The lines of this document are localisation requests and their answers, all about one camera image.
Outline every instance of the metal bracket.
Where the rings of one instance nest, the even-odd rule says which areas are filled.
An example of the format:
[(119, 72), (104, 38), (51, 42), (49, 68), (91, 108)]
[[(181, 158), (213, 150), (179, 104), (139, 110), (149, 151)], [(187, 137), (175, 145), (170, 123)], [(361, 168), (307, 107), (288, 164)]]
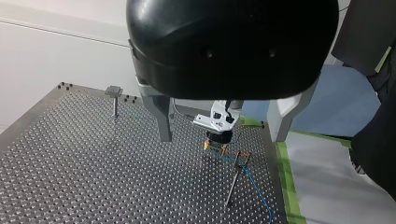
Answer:
[(235, 101), (228, 109), (228, 112), (233, 117), (233, 122), (231, 123), (227, 121), (229, 115), (225, 111), (225, 104), (226, 101), (215, 101), (210, 111), (210, 117), (197, 115), (192, 123), (211, 133), (221, 134), (230, 131), (239, 119), (243, 101)]
[(142, 95), (143, 105), (157, 120), (161, 141), (172, 142), (174, 110), (171, 105), (171, 98), (156, 91), (150, 85), (141, 83), (138, 78), (136, 80)]

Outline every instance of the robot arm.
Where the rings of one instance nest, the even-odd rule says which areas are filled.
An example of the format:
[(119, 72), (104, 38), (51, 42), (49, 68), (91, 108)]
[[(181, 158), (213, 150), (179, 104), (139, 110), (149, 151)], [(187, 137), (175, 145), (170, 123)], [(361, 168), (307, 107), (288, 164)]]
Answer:
[(193, 121), (218, 142), (231, 140), (241, 102), (274, 100), (268, 120), (280, 141), (309, 103), (336, 33), (338, 2), (128, 0), (127, 23), (143, 103), (162, 141), (172, 141), (171, 97), (224, 99), (210, 117)]

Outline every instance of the small metal part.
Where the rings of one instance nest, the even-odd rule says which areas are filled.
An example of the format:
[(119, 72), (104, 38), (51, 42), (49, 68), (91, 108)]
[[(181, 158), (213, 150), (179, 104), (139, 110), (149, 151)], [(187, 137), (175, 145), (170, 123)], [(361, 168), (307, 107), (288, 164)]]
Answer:
[(227, 153), (227, 145), (224, 145), (224, 146), (221, 148), (221, 156), (225, 156), (226, 153)]
[(117, 86), (109, 86), (105, 91), (105, 95), (110, 96), (110, 98), (114, 98), (113, 117), (118, 117), (119, 97), (122, 95), (122, 88)]
[(205, 141), (204, 142), (204, 149), (208, 149), (210, 147), (210, 142), (209, 141)]

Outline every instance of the white wall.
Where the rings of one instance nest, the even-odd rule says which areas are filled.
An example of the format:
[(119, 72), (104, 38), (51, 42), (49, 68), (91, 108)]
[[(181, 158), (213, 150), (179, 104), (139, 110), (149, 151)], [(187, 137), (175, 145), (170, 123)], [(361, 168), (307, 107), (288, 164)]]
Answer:
[[(340, 0), (340, 8), (346, 3)], [(0, 0), (0, 130), (61, 81), (101, 90), (117, 85), (126, 94), (139, 95), (125, 4), (126, 0)], [(177, 103), (211, 107), (210, 101)]]

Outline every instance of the black cable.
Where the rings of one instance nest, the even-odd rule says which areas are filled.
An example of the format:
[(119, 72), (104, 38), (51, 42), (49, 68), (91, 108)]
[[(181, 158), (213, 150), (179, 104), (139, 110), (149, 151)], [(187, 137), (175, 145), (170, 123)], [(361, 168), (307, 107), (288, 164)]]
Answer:
[(183, 113), (180, 113), (180, 111), (178, 111), (177, 106), (176, 106), (176, 103), (175, 103), (175, 98), (173, 98), (173, 105), (174, 105), (175, 111), (176, 111), (181, 117), (184, 117), (185, 119), (187, 119), (187, 120), (189, 120), (189, 121), (194, 121), (194, 119), (192, 119), (192, 118), (190, 118), (189, 116), (187, 116), (187, 115), (185, 115), (185, 114), (183, 114)]
[(225, 112), (227, 112), (228, 116), (232, 118), (233, 116), (231, 116), (231, 113), (228, 112), (228, 108), (230, 108), (230, 105), (231, 105), (231, 100), (225, 102)]
[(344, 11), (344, 10), (347, 9), (347, 8), (349, 8), (349, 6), (344, 7), (343, 9), (339, 10), (338, 12), (342, 12), (342, 11)]
[(387, 94), (389, 92), (389, 79), (390, 76), (392, 75), (392, 53), (394, 51), (394, 48), (396, 46), (396, 38), (393, 39), (392, 44), (390, 45), (390, 51), (389, 51), (389, 58), (388, 58), (388, 75), (387, 75)]

